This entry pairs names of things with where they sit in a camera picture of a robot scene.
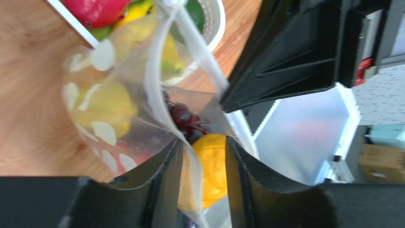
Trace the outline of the red apple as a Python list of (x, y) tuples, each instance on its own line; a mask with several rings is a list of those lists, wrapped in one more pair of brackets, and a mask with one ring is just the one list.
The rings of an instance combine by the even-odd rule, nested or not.
[(147, 161), (151, 157), (152, 155), (147, 152), (129, 154), (125, 151), (121, 151), (118, 153), (116, 157), (118, 171), (121, 173), (130, 171), (135, 167), (139, 166), (140, 164), (142, 164), (143, 162)]

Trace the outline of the orange red mango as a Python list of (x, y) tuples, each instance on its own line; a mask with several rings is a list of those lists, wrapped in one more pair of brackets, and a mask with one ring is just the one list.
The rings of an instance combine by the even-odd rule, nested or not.
[(125, 86), (115, 80), (100, 79), (83, 87), (69, 82), (63, 87), (63, 98), (74, 123), (83, 128), (109, 124), (117, 138), (129, 132), (132, 117), (139, 113)]

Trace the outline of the dark purple grape bunch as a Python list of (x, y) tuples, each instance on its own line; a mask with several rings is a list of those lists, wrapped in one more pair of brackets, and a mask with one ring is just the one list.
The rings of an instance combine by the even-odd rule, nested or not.
[(210, 123), (208, 119), (201, 119), (197, 114), (192, 113), (187, 105), (183, 103), (171, 101), (166, 91), (162, 91), (162, 95), (172, 121), (189, 144), (194, 144), (204, 135), (212, 133), (208, 126)]

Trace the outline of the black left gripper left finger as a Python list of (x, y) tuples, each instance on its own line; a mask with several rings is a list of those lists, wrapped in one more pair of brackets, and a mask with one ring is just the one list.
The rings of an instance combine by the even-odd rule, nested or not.
[(182, 143), (109, 183), (89, 177), (1, 177), (3, 228), (173, 228)]

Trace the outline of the yellow orange mango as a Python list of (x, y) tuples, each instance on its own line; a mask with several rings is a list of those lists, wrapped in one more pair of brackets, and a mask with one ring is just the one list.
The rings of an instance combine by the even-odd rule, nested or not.
[[(203, 209), (208, 209), (228, 194), (225, 167), (225, 141), (225, 135), (210, 133), (204, 135), (192, 145), (203, 171)], [(178, 208), (191, 211), (196, 210), (196, 205), (190, 189), (191, 180), (188, 166), (195, 168), (196, 163), (190, 162), (187, 155), (184, 155)]]

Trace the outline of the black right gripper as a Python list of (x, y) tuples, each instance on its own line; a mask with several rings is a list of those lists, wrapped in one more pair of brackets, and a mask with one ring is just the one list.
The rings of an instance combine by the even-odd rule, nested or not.
[(339, 67), (352, 88), (404, 63), (403, 0), (264, 0), (220, 104), (230, 113), (326, 91)]

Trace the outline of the clear dotted zip bag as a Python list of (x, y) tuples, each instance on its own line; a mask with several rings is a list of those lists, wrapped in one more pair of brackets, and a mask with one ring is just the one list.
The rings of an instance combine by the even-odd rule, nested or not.
[(202, 57), (202, 65), (185, 80), (172, 86), (162, 85), (164, 80), (181, 76), (192, 62), (197, 61), (191, 55), (191, 45), (182, 45), (170, 34), (177, 10), (185, 13), (185, 21), (190, 22), (192, 32), (198, 38), (201, 34), (185, 7), (186, 0), (155, 0), (153, 3), (151, 15), (121, 26), (95, 48), (79, 49), (69, 57), (66, 65), (64, 85), (73, 82), (83, 87), (103, 79), (105, 83), (115, 80), (125, 86), (139, 109), (138, 115), (131, 119), (129, 132), (117, 138), (106, 123), (92, 123), (92, 128), (74, 125), (116, 177), (127, 173), (118, 171), (116, 157), (119, 152), (147, 152), (155, 156), (172, 140), (180, 140), (183, 156), (187, 155), (190, 162), (196, 163), (195, 168), (188, 166), (196, 210), (177, 207), (174, 228), (180, 227), (182, 218), (188, 219), (188, 227), (233, 228), (228, 194), (208, 209), (203, 209), (201, 163), (192, 144), (172, 121), (162, 91), (169, 94), (171, 101), (183, 103), (201, 119), (208, 119), (212, 133), (231, 137), (256, 155), (252, 132), (241, 111), (226, 113), (222, 109), (220, 99), (230, 85), (211, 52)]

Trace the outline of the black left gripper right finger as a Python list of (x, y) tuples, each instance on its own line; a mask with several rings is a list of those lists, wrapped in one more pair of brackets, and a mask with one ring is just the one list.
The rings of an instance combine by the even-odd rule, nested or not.
[(308, 186), (281, 175), (226, 138), (227, 188), (234, 228), (402, 228), (403, 184)]

